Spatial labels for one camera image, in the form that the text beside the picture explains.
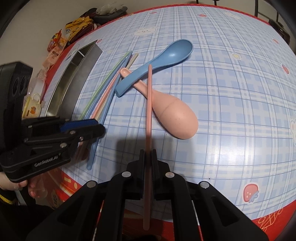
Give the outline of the person's hand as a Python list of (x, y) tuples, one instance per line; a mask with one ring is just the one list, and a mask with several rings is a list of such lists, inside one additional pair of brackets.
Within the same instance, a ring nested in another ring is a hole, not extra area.
[(44, 186), (43, 174), (30, 178), (20, 183), (13, 183), (8, 179), (4, 172), (1, 172), (1, 190), (16, 191), (21, 190), (24, 187), (28, 188), (29, 195), (32, 198), (45, 198), (48, 194), (47, 189)]

